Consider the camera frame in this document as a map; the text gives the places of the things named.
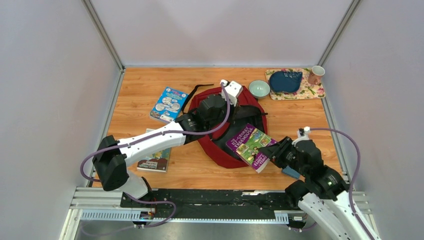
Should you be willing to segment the green yellow book underneath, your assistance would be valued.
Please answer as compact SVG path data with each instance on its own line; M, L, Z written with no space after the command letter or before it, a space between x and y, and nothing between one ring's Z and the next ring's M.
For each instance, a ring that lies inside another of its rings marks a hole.
M168 171L170 155L171 148L167 148L148 156L144 156L137 163L136 169L138 171L166 173Z

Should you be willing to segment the blue puzzle box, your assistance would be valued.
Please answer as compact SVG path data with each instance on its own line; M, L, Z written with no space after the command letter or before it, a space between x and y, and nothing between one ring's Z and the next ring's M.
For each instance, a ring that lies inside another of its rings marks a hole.
M187 97L187 93L167 86L150 111L150 118L166 124L173 122L179 116Z

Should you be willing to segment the red student backpack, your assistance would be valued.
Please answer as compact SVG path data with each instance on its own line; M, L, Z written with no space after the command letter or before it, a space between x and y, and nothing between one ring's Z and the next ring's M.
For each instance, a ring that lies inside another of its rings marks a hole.
M243 86L231 119L217 131L201 132L196 122L196 107L200 101L206 99L209 95L221 94L221 90L220 87L215 87L197 93L197 89L193 89L188 99L185 100L186 104L190 104L188 111L179 116L175 122L180 124L184 131L190 132L185 142L198 141L203 151L217 165L227 169L246 167L248 164L232 152L227 147L226 142L244 129L247 124L253 125L266 134L268 132L267 113L258 103L258 100Z

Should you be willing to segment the floral rectangular tray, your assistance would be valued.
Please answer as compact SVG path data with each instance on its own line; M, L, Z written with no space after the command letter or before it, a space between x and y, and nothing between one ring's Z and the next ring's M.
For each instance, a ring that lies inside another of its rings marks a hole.
M323 85L308 82L311 72L311 68L267 69L265 77L270 87L270 98L275 101L324 98Z

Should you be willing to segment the purple children's book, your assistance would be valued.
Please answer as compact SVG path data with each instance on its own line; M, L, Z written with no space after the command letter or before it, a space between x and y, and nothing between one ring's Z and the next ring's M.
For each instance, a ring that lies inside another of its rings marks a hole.
M257 173L260 173L267 166L270 159L259 152L259 149L276 143L276 140L248 123L244 129L226 142L226 146Z

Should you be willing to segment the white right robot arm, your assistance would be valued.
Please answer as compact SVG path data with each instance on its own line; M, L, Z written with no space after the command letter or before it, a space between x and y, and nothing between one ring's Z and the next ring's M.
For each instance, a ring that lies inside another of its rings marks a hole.
M307 136L283 140L259 148L279 168L290 167L304 180L285 189L285 203L301 209L335 240L378 240L352 198L350 186L333 168L324 164L321 151Z

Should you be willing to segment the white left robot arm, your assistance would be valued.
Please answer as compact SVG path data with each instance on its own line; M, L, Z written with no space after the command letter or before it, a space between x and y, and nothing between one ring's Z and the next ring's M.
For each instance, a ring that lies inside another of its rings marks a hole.
M219 130L228 121L236 98L226 93L213 94L197 108L156 130L130 138L104 138L93 155L93 165L106 192L120 190L138 206L148 207L153 201L147 181L128 167L156 152L187 145Z

